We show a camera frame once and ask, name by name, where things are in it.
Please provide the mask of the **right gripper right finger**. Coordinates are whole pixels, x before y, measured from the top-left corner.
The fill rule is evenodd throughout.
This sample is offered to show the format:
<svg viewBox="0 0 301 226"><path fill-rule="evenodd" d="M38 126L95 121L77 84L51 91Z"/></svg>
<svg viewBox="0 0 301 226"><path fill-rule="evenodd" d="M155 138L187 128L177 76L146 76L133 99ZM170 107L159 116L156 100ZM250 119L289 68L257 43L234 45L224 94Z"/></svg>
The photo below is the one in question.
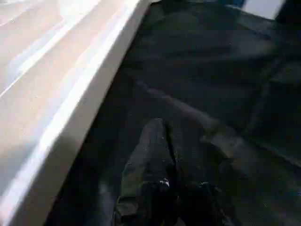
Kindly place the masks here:
<svg viewBox="0 0 301 226"><path fill-rule="evenodd" d="M234 209L220 181L227 157L204 137L166 125L175 166L177 213L187 226L232 226Z"/></svg>

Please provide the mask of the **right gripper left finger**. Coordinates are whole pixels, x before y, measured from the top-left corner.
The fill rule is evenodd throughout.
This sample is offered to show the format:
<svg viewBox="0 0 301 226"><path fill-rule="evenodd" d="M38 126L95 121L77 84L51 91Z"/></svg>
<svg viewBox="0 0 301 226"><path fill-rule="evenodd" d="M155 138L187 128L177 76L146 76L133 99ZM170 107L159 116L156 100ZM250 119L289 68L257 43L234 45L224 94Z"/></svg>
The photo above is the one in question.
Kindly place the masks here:
<svg viewBox="0 0 301 226"><path fill-rule="evenodd" d="M166 124L149 121L127 161L114 208L116 226L173 226L177 222L176 166Z"/></svg>

